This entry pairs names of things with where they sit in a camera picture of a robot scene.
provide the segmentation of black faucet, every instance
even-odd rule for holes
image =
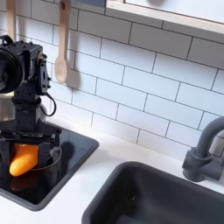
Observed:
[[[197,147],[186,153],[183,174],[187,179],[193,182],[200,182],[205,177],[220,180],[224,170],[224,159],[213,157],[209,150],[215,136],[222,130],[224,116],[210,122],[202,131]]]

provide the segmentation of cable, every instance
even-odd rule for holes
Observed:
[[[45,116],[53,116],[56,113],[57,104],[56,104],[55,100],[48,93],[46,93],[45,95],[53,102],[53,106],[54,106],[53,112],[50,115],[48,115],[45,112],[45,110],[43,109],[43,107],[40,106],[40,108],[41,108],[41,110],[42,110],[42,112],[44,113]]]

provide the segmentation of kitchen counter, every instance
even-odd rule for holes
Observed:
[[[183,161],[168,157],[154,150],[129,143],[114,136],[69,122],[55,116],[49,122],[92,137],[100,147],[73,175],[48,206],[40,212],[31,212],[0,197],[0,213],[3,224],[81,224],[81,217],[117,165],[125,161],[138,161],[175,176],[182,175]],[[205,180],[200,185],[224,194],[224,176],[220,182]]]

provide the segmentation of wooden utensil handle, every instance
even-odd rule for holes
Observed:
[[[8,35],[15,42],[17,39],[16,34],[16,1],[6,0],[6,10],[7,10],[7,31]]]
[[[61,0],[59,3],[59,56],[54,65],[55,76],[60,84],[63,84],[66,81],[67,75],[70,71],[69,62],[67,60],[70,10],[71,2],[69,0]]]
[[[71,10],[71,2],[69,0],[62,0],[59,3],[59,56],[64,59],[67,58],[67,43],[68,43],[68,28],[69,16]]]

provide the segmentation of tile backsplash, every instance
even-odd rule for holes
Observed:
[[[60,85],[53,69],[58,3],[17,0],[17,39],[44,47],[58,116],[178,159],[196,146],[208,123],[224,116],[224,35],[72,2],[71,71]],[[223,133],[211,148],[218,157]]]

